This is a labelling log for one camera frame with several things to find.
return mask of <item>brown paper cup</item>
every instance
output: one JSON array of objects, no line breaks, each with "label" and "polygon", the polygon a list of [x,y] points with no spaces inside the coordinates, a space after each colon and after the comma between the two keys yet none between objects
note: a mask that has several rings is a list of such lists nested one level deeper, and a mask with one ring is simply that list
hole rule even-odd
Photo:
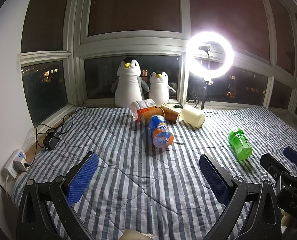
[{"label": "brown paper cup", "polygon": [[167,106],[166,104],[162,104],[161,108],[164,110],[165,113],[165,119],[177,122],[179,119],[180,113],[172,109],[171,107]]},{"label": "brown paper cup", "polygon": [[149,110],[145,113],[141,114],[141,120],[142,123],[147,126],[149,124],[149,121],[151,120],[151,117],[154,115],[161,115],[165,118],[165,113],[162,107],[157,107],[155,109]]}]

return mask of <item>textured blue pad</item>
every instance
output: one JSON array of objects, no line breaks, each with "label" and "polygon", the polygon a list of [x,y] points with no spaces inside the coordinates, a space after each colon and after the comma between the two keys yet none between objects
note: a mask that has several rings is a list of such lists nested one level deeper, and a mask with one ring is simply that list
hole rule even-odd
[{"label": "textured blue pad", "polygon": [[68,185],[66,199],[71,206],[73,203],[79,202],[86,187],[89,185],[97,167],[99,165],[99,157],[96,153],[84,163],[83,167],[79,170],[71,183]]},{"label": "textured blue pad", "polygon": [[287,146],[283,150],[283,154],[286,158],[288,158],[291,162],[293,162],[297,166],[297,152],[295,150]]},{"label": "textured blue pad", "polygon": [[228,205],[228,203],[231,201],[229,189],[224,180],[204,155],[200,157],[200,169],[218,202]]}]

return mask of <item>striped fabric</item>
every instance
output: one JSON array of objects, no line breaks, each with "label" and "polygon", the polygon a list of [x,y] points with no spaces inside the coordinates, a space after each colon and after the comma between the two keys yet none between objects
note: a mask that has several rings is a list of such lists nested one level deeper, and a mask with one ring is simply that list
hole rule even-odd
[{"label": "striped fabric", "polygon": [[[201,154],[210,154],[246,182],[274,182],[260,166],[264,153],[297,176],[297,167],[282,155],[286,146],[297,150],[297,132],[267,109],[205,110],[205,115],[200,129],[183,121],[168,123],[174,142],[162,150],[152,145],[148,127],[134,121],[129,109],[78,111],[56,149],[39,151],[29,171],[16,180],[12,199],[18,207],[28,179],[52,181],[94,151],[100,157],[99,168],[74,209],[95,239],[118,239],[127,228],[153,234],[156,240],[202,239],[225,206],[218,203],[199,169]],[[71,122],[68,119],[63,130]],[[243,162],[237,162],[227,141],[235,126],[242,128],[253,147],[253,155]],[[48,207],[67,239],[53,204]],[[231,237],[238,235],[248,208],[246,204]]]}]

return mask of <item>large penguin plush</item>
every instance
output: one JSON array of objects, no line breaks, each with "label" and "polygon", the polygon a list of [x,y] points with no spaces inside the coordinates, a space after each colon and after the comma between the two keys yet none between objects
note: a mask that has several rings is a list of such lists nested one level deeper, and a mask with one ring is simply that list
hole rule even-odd
[{"label": "large penguin plush", "polygon": [[167,104],[170,98],[169,90],[176,93],[176,91],[169,86],[168,76],[165,72],[162,74],[153,72],[149,77],[149,81],[151,87],[148,97],[154,100],[156,106]]},{"label": "large penguin plush", "polygon": [[114,102],[117,107],[130,108],[134,101],[144,100],[143,90],[149,92],[149,86],[140,77],[141,68],[133,57],[126,57],[118,69],[118,80],[112,85],[115,93]]}]

